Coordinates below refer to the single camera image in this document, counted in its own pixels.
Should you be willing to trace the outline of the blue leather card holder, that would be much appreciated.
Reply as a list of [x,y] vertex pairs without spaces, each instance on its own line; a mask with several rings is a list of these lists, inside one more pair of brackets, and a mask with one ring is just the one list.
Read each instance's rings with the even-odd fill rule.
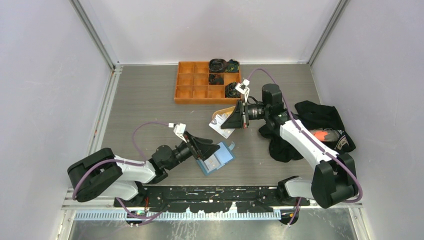
[[227,145],[223,141],[218,145],[220,148],[207,160],[196,160],[205,176],[209,176],[236,158],[235,154],[233,153],[233,149],[236,145],[233,141],[230,145]]

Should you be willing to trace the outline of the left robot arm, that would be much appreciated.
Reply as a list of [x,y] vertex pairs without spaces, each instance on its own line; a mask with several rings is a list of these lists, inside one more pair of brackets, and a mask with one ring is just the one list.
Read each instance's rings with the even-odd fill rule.
[[84,203],[112,197],[141,206],[146,200],[144,184],[158,184],[169,176],[168,171],[187,159],[205,161],[221,148],[213,140],[188,131],[182,138],[175,148],[159,146],[146,161],[120,157],[105,147],[73,163],[66,171],[73,187],[72,199]]

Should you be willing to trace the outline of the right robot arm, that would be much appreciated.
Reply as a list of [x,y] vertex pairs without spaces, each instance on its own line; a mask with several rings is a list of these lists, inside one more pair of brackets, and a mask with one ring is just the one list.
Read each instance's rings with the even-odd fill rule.
[[354,203],[363,196],[356,176],[354,159],[327,147],[315,137],[294,114],[284,106],[285,99],[277,84],[268,83],[261,89],[262,100],[250,104],[248,82],[237,83],[234,89],[242,99],[221,124],[222,129],[246,129],[250,120],[264,120],[273,134],[293,146],[313,169],[311,180],[299,176],[278,183],[277,198],[291,205],[301,198],[314,200],[324,209],[338,203]]

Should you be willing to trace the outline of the white patterned card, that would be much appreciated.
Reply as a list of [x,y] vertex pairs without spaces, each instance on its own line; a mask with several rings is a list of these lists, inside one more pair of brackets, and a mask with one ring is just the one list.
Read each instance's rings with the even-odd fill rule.
[[209,123],[209,127],[211,127],[214,131],[216,131],[225,139],[228,139],[230,135],[235,131],[234,128],[222,128],[222,124],[227,120],[228,116],[229,115],[226,113],[217,114]]

